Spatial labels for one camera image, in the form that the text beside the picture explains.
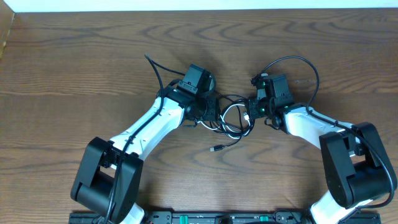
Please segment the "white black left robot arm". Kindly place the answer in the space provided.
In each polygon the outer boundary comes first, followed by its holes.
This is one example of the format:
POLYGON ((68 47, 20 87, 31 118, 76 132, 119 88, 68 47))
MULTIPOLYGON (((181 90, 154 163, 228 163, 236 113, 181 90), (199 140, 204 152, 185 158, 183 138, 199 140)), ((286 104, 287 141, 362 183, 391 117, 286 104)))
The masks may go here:
POLYGON ((145 211, 136 204, 142 168, 152 150, 184 120, 214 121, 215 96, 189 95, 177 89, 159 92, 151 108, 127 130, 85 148, 71 198, 95 212, 93 223, 140 223, 145 211))

